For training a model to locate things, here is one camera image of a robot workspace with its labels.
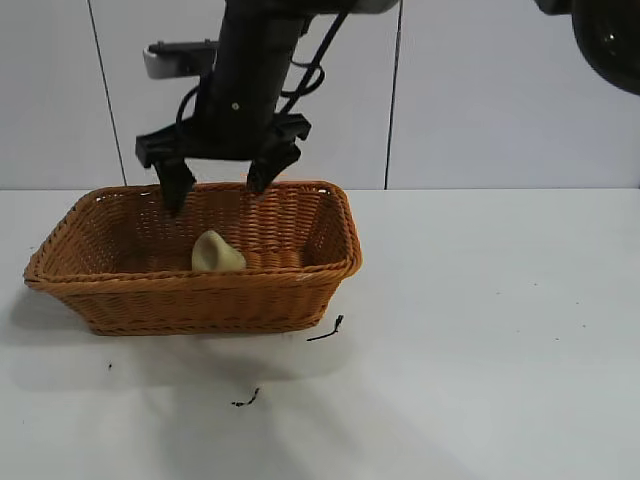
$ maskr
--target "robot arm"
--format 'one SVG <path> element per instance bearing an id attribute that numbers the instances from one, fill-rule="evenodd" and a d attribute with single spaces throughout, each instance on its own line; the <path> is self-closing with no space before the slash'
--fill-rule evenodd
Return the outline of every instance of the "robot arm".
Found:
<path id="1" fill-rule="evenodd" d="M 178 213 L 195 179 L 185 158 L 251 161 L 247 186 L 263 192 L 296 162 L 296 140 L 311 124 L 292 114 L 297 100 L 324 78 L 320 65 L 331 40 L 351 13 L 383 13 L 398 0 L 227 0 L 218 42 L 157 44 L 145 52 L 151 77 L 199 76 L 184 98 L 176 123 L 136 139 L 136 155 L 156 169 L 166 207 Z M 336 19 L 293 92 L 283 86 L 299 38 L 316 15 Z M 318 80 L 311 84 L 314 75 Z M 191 118 L 183 118 L 196 97 Z M 276 113 L 278 99 L 285 107 Z"/>

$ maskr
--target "yellow object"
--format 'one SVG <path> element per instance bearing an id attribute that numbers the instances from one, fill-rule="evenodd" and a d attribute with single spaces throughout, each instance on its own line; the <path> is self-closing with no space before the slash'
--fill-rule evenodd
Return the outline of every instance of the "yellow object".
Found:
<path id="1" fill-rule="evenodd" d="M 193 246 L 191 268 L 196 272 L 236 272 L 247 267 L 242 253 L 217 232 L 204 232 Z"/>

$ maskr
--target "woven basket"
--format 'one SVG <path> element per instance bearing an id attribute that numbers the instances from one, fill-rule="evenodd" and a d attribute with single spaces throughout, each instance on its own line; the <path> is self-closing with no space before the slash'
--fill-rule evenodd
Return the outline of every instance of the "woven basket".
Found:
<path id="1" fill-rule="evenodd" d="M 216 230 L 247 259 L 235 273 L 191 271 L 191 249 Z M 25 282 L 101 335 L 285 332 L 316 325 L 362 262 L 346 195 L 323 182 L 198 185 L 171 218 L 160 189 L 84 196 L 33 255 Z"/>

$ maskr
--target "white table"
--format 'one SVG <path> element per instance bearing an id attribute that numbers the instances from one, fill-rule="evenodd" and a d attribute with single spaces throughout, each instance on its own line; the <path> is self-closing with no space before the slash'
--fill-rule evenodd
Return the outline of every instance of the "white table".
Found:
<path id="1" fill-rule="evenodd" d="M 352 192 L 362 271 L 250 338 L 96 337 L 28 291 L 80 194 L 0 192 L 1 478 L 640 478 L 640 191 Z"/>

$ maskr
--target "basket rim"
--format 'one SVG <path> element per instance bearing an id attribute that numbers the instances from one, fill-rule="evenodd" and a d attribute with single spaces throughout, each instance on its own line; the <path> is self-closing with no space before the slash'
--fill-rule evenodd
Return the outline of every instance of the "basket rim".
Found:
<path id="1" fill-rule="evenodd" d="M 313 281 L 313 283 L 325 283 L 330 281 L 340 281 L 355 274 L 362 264 L 362 253 L 353 222 L 351 211 L 346 193 L 337 185 L 326 181 L 287 181 L 274 183 L 271 188 L 309 188 L 312 190 L 326 189 L 328 193 L 336 195 L 340 205 L 342 222 L 347 234 L 347 257 L 340 262 L 312 265 L 301 268 L 265 268 L 257 270 L 242 270 L 239 272 L 194 272 L 191 270 L 181 271 L 157 271 L 147 273 L 87 273 L 73 275 L 48 275 L 43 271 L 43 265 L 49 255 L 55 253 L 55 248 L 59 238 L 62 238 L 66 232 L 75 225 L 75 222 L 81 217 L 86 208 L 86 204 L 95 201 L 102 195 L 120 193 L 122 195 L 140 195 L 141 193 L 155 193 L 160 190 L 159 185 L 139 185 L 126 187 L 104 187 L 93 190 L 83 195 L 69 210 L 69 212 L 60 220 L 58 225 L 49 234 L 47 239 L 42 243 L 40 248 L 31 256 L 29 264 L 24 271 L 24 280 L 29 286 L 41 289 L 51 290 L 75 286 L 76 288 L 90 287 L 95 291 L 96 285 L 102 285 L 106 291 L 112 291 L 118 284 L 126 283 L 127 289 L 130 291 L 136 284 L 142 289 L 149 289 L 148 282 L 154 281 L 153 290 L 162 288 L 162 282 L 166 282 L 166 287 L 171 284 L 171 290 L 176 287 L 176 281 L 189 283 L 189 288 L 197 289 L 198 285 L 202 288 L 210 288 L 216 284 L 223 287 L 233 288 L 233 285 L 242 284 L 267 284 L 269 279 L 280 278 L 282 276 L 293 276 L 297 281 Z M 224 183 L 202 183 L 197 184 L 194 188 L 196 192 L 207 191 L 234 191 L 245 189 L 243 183 L 224 182 Z"/>

